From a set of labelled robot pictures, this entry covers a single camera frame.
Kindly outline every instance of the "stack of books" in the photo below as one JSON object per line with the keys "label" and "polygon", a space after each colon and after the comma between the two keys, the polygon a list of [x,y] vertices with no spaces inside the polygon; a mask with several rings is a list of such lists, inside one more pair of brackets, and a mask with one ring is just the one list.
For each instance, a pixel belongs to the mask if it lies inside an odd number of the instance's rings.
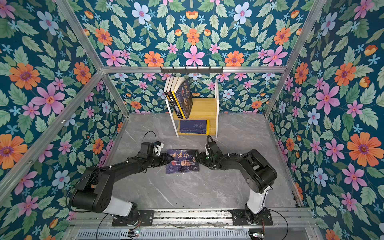
{"label": "stack of books", "polygon": [[188,119],[192,109],[192,94],[183,77],[168,77],[164,93],[179,119]]}
{"label": "stack of books", "polygon": [[180,120],[179,133],[209,135],[209,120]]}

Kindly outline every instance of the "orange flower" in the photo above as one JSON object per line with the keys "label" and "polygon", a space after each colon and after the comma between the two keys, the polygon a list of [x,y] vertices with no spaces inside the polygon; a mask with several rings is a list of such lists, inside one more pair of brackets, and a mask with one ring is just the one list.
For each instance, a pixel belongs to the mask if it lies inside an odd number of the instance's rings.
{"label": "orange flower", "polygon": [[369,80],[368,76],[363,77],[362,79],[360,79],[360,82],[359,82],[360,86],[363,88],[369,87],[370,83],[371,81]]}
{"label": "orange flower", "polygon": [[146,53],[144,55],[144,62],[148,64],[148,67],[162,67],[164,66],[164,59],[161,58],[159,53],[155,53],[154,51],[149,51],[149,54]]}
{"label": "orange flower", "polygon": [[73,69],[73,73],[76,74],[77,81],[81,81],[82,84],[86,84],[91,78],[91,73],[89,72],[89,67],[86,66],[83,62],[75,63],[76,68]]}
{"label": "orange flower", "polygon": [[100,28],[100,29],[97,28],[95,36],[98,38],[99,42],[101,42],[102,44],[106,46],[112,45],[113,39],[111,37],[111,34],[108,31],[105,31],[103,28]]}
{"label": "orange flower", "polygon": [[288,41],[288,38],[291,36],[291,29],[290,28],[282,28],[281,31],[277,31],[276,36],[273,38],[275,41],[275,44],[283,45],[286,41]]}
{"label": "orange flower", "polygon": [[45,238],[43,240],[56,240],[56,237],[49,235],[47,238]]}
{"label": "orange flower", "polygon": [[141,109],[141,104],[136,102],[136,101],[132,101],[131,102],[131,106],[134,108],[134,109]]}
{"label": "orange flower", "polygon": [[101,153],[101,150],[103,149],[103,147],[104,147],[103,140],[101,140],[101,138],[96,139],[95,143],[93,144],[93,149],[92,149],[92,151],[93,151],[95,154],[99,154],[99,153]]}
{"label": "orange flower", "polygon": [[301,187],[299,187],[298,183],[296,183],[296,188],[297,188],[297,191],[299,192],[300,198],[303,200],[304,199],[303,190],[301,189]]}
{"label": "orange flower", "polygon": [[121,127],[122,127],[122,122],[120,122],[120,123],[118,124],[118,132],[120,132]]}
{"label": "orange flower", "polygon": [[340,66],[340,69],[337,69],[335,77],[335,82],[337,82],[337,85],[341,86],[347,86],[349,84],[349,81],[352,81],[355,77],[356,67],[352,67],[353,63],[348,63],[345,65]]}
{"label": "orange flower", "polygon": [[3,169],[11,168],[18,162],[28,148],[26,144],[22,144],[24,139],[16,136],[12,139],[11,134],[0,135],[0,164]]}
{"label": "orange flower", "polygon": [[189,33],[187,33],[187,38],[188,38],[187,40],[192,45],[196,45],[196,43],[200,41],[199,37],[200,37],[200,34],[194,28],[191,28],[189,30]]}
{"label": "orange flower", "polygon": [[327,240],[340,240],[340,237],[335,234],[333,230],[327,229],[327,232],[325,233],[325,237]]}
{"label": "orange flower", "polygon": [[227,67],[240,67],[244,63],[244,55],[239,53],[239,51],[234,51],[233,53],[228,53],[228,57],[225,58]]}
{"label": "orange flower", "polygon": [[365,48],[364,54],[366,56],[372,55],[377,51],[376,45],[368,45],[368,47]]}
{"label": "orange flower", "polygon": [[185,12],[185,15],[187,16],[187,19],[197,19],[197,17],[199,16],[199,12],[197,11],[187,11]]}
{"label": "orange flower", "polygon": [[381,146],[381,142],[377,137],[369,139],[371,135],[367,132],[361,132],[360,137],[356,133],[351,137],[352,142],[348,142],[347,148],[351,150],[349,156],[352,160],[358,160],[358,164],[366,167],[367,161],[371,167],[379,164],[377,157],[384,157],[384,150],[377,148]]}
{"label": "orange flower", "polygon": [[295,82],[299,85],[305,82],[305,80],[307,79],[308,72],[308,64],[301,63],[300,66],[298,66],[296,69]]}
{"label": "orange flower", "polygon": [[211,33],[211,30],[209,30],[209,29],[205,29],[204,30],[204,35],[205,36],[210,36],[212,33]]}
{"label": "orange flower", "polygon": [[295,17],[297,17],[297,15],[299,15],[299,10],[295,10],[295,11],[293,11],[292,13],[291,13],[291,18],[295,18]]}
{"label": "orange flower", "polygon": [[263,103],[261,101],[256,101],[256,102],[253,102],[251,107],[252,108],[259,108],[263,105]]}
{"label": "orange flower", "polygon": [[58,219],[55,218],[55,219],[49,224],[49,227],[50,227],[50,228],[54,228],[54,227],[56,227],[56,225],[57,225],[57,221],[58,221]]}
{"label": "orange flower", "polygon": [[292,152],[293,148],[295,147],[295,143],[292,139],[288,138],[286,141],[286,144],[288,151]]}
{"label": "orange flower", "polygon": [[177,30],[175,31],[175,35],[176,35],[176,36],[181,36],[181,34],[182,34],[181,29],[177,29]]}
{"label": "orange flower", "polygon": [[93,13],[91,13],[90,11],[85,11],[84,14],[89,18],[89,19],[93,19]]}
{"label": "orange flower", "polygon": [[29,64],[25,66],[24,63],[18,63],[17,68],[12,67],[9,71],[12,73],[9,75],[11,81],[16,82],[15,85],[19,88],[25,87],[26,90],[36,87],[41,80],[38,77],[40,73]]}

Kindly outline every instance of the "floral wallpaper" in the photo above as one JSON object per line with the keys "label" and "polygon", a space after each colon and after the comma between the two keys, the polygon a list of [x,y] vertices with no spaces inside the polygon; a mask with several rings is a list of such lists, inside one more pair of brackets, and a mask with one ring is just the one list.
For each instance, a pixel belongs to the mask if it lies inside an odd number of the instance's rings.
{"label": "floral wallpaper", "polygon": [[327,240],[384,238],[383,6],[327,4],[269,115]]}
{"label": "floral wallpaper", "polygon": [[[130,112],[159,113],[168,111],[163,91],[168,76],[172,74],[116,73],[111,78]],[[213,98],[218,80],[220,111],[248,114],[267,108],[280,74],[190,73],[184,77],[189,79],[194,98]]]}
{"label": "floral wallpaper", "polygon": [[76,14],[105,66],[279,66],[312,4],[97,0],[79,1]]}
{"label": "floral wallpaper", "polygon": [[76,215],[69,191],[87,167],[105,163],[123,121],[100,81],[3,203],[0,239],[60,240]]}
{"label": "floral wallpaper", "polygon": [[95,70],[52,1],[1,0],[0,29],[1,179]]}

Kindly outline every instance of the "black mounting plate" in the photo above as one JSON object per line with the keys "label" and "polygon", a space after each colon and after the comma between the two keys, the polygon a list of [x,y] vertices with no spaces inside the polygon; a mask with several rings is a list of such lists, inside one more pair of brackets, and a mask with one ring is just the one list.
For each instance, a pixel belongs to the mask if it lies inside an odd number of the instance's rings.
{"label": "black mounting plate", "polygon": [[[249,226],[250,224],[248,223],[247,219],[245,217],[245,210],[242,209],[233,209],[232,211],[232,221],[233,225],[235,226]],[[265,226],[272,226],[273,221],[271,217],[271,212],[268,209],[264,210],[263,216],[262,216],[263,221],[259,221],[257,224],[254,226],[263,226],[263,222]]]}
{"label": "black mounting plate", "polygon": [[[144,227],[152,226],[153,215],[154,215],[155,211],[153,211],[153,210],[139,210],[139,213],[140,213],[139,221],[141,219],[140,226],[144,226]],[[114,227],[126,227],[127,224],[123,221],[123,219],[118,217],[117,219],[113,219],[112,226],[114,226]]]}

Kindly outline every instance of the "book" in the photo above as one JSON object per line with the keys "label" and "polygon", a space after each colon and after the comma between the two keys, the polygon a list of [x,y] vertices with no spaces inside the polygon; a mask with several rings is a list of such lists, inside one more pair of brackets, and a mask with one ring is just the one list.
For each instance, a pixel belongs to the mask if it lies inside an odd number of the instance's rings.
{"label": "book", "polygon": [[171,91],[175,96],[181,115],[184,119],[188,119],[193,105],[192,94],[188,81],[186,81],[183,77],[179,77],[175,87],[173,87],[172,83]]}
{"label": "book", "polygon": [[167,154],[174,159],[167,165],[166,174],[200,170],[200,165],[196,162],[199,151],[196,149],[168,149]]}
{"label": "book", "polygon": [[209,134],[209,120],[180,120],[180,134]]}
{"label": "book", "polygon": [[180,109],[176,103],[176,99],[175,99],[174,95],[171,92],[172,84],[173,84],[173,82],[175,82],[175,85],[176,85],[177,78],[178,77],[174,78],[172,76],[167,78],[166,86],[164,87],[164,93],[167,96],[168,102],[172,105],[173,109],[175,110],[177,117],[182,119],[183,116],[181,114],[181,111],[180,111]]}

